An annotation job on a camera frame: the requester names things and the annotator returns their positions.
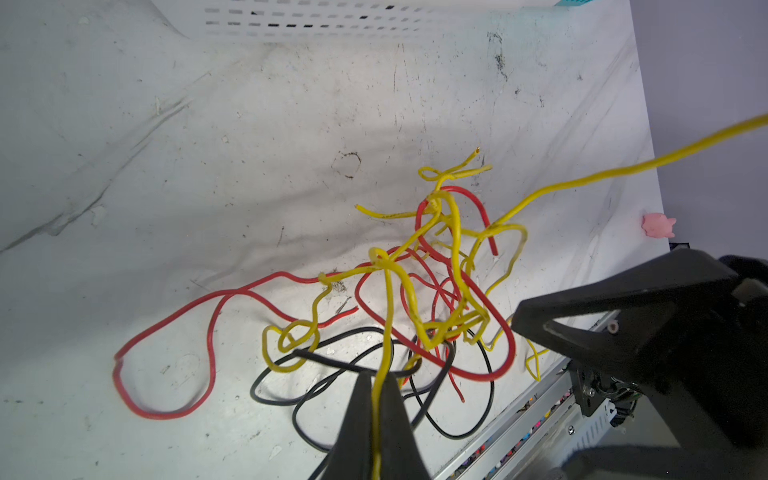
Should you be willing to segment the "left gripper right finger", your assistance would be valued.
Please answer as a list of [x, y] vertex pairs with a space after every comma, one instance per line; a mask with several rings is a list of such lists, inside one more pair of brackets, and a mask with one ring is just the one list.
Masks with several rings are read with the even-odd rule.
[[396, 379], [388, 374], [380, 395], [380, 478], [429, 480]]

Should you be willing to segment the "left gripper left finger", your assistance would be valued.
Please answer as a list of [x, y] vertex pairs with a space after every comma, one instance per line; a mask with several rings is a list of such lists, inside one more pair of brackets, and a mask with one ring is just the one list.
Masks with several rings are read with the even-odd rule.
[[323, 471], [322, 479], [361, 480], [371, 477], [372, 375], [360, 373], [341, 424], [339, 435]]

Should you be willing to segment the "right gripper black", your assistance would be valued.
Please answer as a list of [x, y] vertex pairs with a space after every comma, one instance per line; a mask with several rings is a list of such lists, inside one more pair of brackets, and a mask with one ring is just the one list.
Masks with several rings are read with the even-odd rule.
[[582, 387], [632, 384], [688, 448], [767, 444], [767, 263], [679, 249], [521, 302], [515, 333], [569, 358]]

